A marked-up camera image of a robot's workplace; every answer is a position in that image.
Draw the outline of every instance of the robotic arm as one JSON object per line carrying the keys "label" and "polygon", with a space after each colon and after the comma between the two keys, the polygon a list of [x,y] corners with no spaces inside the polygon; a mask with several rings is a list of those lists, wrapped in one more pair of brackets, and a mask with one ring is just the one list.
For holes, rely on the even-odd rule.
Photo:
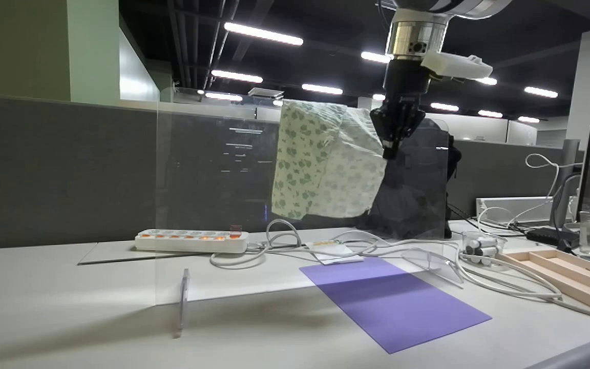
{"label": "robotic arm", "polygon": [[393,160],[404,138],[425,121],[420,99],[428,92],[432,76],[489,77],[495,69],[480,58],[442,54],[452,19],[482,21],[504,11],[513,0],[392,0],[395,16],[390,31],[386,102],[373,110],[373,123]]}

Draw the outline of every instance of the office desk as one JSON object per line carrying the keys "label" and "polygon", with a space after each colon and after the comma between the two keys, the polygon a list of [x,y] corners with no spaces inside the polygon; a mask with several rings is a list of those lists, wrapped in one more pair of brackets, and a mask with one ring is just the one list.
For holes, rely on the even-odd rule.
{"label": "office desk", "polygon": [[[304,231],[329,239],[347,230]],[[590,340],[590,317],[556,306],[452,287],[419,276],[490,314],[465,332],[386,354],[300,266],[269,256],[250,271],[217,271],[207,259],[77,266],[126,256],[132,242],[0,251],[0,369],[39,367],[526,367]],[[539,249],[525,239],[508,251]],[[393,264],[416,271],[404,260]],[[172,338],[182,269],[191,311]]]}

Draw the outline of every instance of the patterned fabric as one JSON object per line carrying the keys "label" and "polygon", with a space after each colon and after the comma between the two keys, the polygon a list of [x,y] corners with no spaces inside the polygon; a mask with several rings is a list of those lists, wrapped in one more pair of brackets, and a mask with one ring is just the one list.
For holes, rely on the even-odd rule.
{"label": "patterned fabric", "polygon": [[287,100],[279,128],[273,211],[357,218],[384,180],[384,147],[369,110]]}

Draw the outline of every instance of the cubicle wall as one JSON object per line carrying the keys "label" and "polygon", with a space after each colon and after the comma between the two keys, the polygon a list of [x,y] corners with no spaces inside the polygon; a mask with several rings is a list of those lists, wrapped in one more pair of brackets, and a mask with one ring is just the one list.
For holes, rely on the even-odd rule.
{"label": "cubicle wall", "polygon": [[[262,230],[273,218],[278,118],[158,110],[0,99],[0,246],[130,239],[157,225]],[[459,147],[450,200],[464,214],[484,195],[544,195],[553,173],[522,160],[559,157]]]}

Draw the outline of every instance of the purple paper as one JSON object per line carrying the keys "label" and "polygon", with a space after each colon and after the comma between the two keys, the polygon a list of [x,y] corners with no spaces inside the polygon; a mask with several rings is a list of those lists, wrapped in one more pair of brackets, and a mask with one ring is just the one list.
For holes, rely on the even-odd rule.
{"label": "purple paper", "polygon": [[390,354],[490,319],[380,259],[302,271]]}

